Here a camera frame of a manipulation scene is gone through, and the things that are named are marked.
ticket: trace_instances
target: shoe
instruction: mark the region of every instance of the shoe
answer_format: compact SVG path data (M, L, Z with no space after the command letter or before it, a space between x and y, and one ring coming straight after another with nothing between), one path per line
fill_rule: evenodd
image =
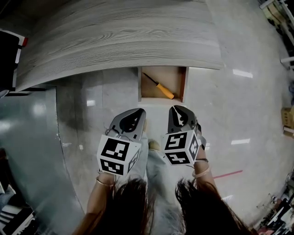
M149 146L149 149L161 151L159 143L157 143L155 140L151 140L148 143L148 146Z

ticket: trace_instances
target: gray floor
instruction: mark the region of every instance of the gray floor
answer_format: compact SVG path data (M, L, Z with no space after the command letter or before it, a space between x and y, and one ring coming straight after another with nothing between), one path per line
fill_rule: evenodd
M84 213L65 168L56 91L0 100L0 147L37 218L56 234L71 234Z
M268 200L269 193L280 192L294 163L293 140L283 136L280 117L281 108L290 105L290 78L279 61L287 53L256 0L207 3L225 68L191 68L186 105L197 115L210 144L207 156L213 175L242 171L216 183L237 215L254 224L264 212L257 206ZM236 70L247 73L240 76ZM135 71L115 69L79 76L71 79L73 83L59 80L57 113L66 165L85 210L97 176L100 136L116 114L142 104L137 102ZM166 132L169 106L144 108L148 137L158 139ZM173 176L176 181L191 177L191 172L179 168Z

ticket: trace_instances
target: cardboard box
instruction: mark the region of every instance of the cardboard box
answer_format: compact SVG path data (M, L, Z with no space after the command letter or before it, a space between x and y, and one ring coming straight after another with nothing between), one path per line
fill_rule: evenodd
M292 137L294 139L294 129L288 128L284 126L284 135Z
M294 107L282 108L281 115L283 125L294 129Z

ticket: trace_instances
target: bracelet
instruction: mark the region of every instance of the bracelet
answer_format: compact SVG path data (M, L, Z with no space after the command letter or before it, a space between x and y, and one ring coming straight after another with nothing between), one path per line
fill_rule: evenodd
M206 158L198 158L195 160L195 162L207 162L208 163L208 160Z
M195 171L193 171L192 176L194 178L200 178L200 177L206 175L209 171L210 171L210 167L208 166L208 168L200 174L195 174Z
M107 186L107 187L112 187L112 186L113 186L113 185L108 185L108 184L102 183L102 182L98 179L98 177L96 178L96 182L98 182L98 183L101 184L101 185Z

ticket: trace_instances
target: long dark hair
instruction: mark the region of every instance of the long dark hair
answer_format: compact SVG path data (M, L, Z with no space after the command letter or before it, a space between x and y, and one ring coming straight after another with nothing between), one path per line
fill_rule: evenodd
M237 215L222 201L217 189L207 183L194 186L180 180L175 195L182 208L182 233L185 235L251 235ZM112 188L104 213L97 216L85 235L151 233L153 200L147 199L146 182L130 180Z
M180 180L175 196L182 208L185 235L252 234L209 183L195 187L194 182Z

